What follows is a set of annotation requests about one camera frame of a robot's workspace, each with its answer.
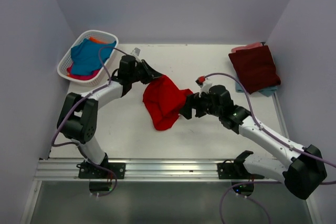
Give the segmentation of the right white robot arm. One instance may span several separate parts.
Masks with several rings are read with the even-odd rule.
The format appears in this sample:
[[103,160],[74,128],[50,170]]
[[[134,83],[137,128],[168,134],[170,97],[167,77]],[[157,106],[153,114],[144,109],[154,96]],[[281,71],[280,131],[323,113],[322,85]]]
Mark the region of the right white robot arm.
[[262,158],[252,151],[244,151],[233,161],[217,165],[220,179],[270,178],[284,184],[296,197],[307,199],[327,177],[317,147],[304,147],[271,130],[249,110],[235,105],[222,85],[188,95],[180,114],[187,120],[194,116],[215,116],[223,127],[250,139],[273,156]]

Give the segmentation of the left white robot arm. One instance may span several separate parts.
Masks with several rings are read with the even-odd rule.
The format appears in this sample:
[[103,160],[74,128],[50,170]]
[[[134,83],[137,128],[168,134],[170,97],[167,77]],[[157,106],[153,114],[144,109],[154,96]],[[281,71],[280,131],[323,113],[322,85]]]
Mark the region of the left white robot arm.
[[149,84],[162,76],[145,60],[138,60],[132,55],[122,56],[118,69],[109,75],[104,85],[82,94],[67,94],[52,146],[77,146],[82,156],[92,163],[92,174],[97,178],[106,177],[109,172],[109,165],[104,162],[107,154],[95,137],[99,109],[125,96],[134,83]]

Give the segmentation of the red t shirt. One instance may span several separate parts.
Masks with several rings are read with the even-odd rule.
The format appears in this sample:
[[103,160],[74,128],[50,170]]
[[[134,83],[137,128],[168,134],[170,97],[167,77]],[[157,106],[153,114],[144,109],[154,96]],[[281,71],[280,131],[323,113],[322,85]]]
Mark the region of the red t shirt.
[[193,92],[180,90],[166,75],[152,81],[144,90],[143,103],[157,131],[170,129],[179,119],[180,109]]

